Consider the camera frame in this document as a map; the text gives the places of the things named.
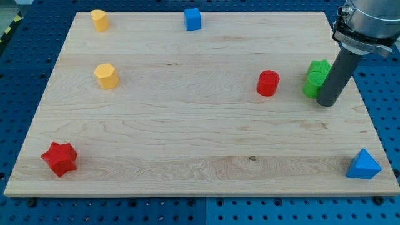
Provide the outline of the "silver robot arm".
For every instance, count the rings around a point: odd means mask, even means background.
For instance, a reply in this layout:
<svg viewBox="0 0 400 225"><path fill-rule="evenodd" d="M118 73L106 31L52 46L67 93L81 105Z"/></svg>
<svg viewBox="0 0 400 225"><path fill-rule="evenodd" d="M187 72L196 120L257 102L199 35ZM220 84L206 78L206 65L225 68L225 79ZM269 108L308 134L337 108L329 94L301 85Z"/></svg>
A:
<svg viewBox="0 0 400 225"><path fill-rule="evenodd" d="M332 38L356 54L389 56L399 37L399 0L347 0L337 9Z"/></svg>

